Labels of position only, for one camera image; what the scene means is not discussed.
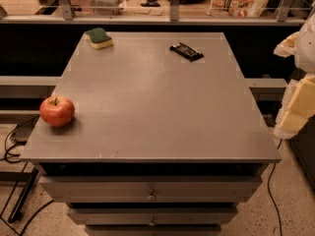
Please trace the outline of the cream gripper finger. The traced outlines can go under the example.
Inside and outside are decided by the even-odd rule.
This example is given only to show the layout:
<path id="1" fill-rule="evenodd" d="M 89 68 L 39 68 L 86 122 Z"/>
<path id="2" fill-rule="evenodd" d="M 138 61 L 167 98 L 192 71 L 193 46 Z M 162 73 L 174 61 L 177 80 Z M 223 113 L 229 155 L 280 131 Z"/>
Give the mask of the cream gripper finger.
<path id="1" fill-rule="evenodd" d="M 307 119 L 290 112 L 280 111 L 276 118 L 274 134 L 279 139 L 289 140 L 305 126 Z"/>
<path id="2" fill-rule="evenodd" d="M 298 82 L 288 110 L 304 118 L 315 115 L 315 76 L 307 76 Z"/>

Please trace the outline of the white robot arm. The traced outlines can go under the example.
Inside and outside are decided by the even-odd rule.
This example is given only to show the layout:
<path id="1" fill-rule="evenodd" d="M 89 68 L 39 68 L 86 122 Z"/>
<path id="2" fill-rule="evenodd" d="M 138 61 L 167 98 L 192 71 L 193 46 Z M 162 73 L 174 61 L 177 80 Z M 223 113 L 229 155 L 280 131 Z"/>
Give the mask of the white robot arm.
<path id="1" fill-rule="evenodd" d="M 278 44 L 274 53 L 281 57 L 293 55 L 295 67 L 305 72 L 303 79 L 289 81 L 276 118 L 274 134 L 289 140 L 315 115 L 315 15 Z"/>

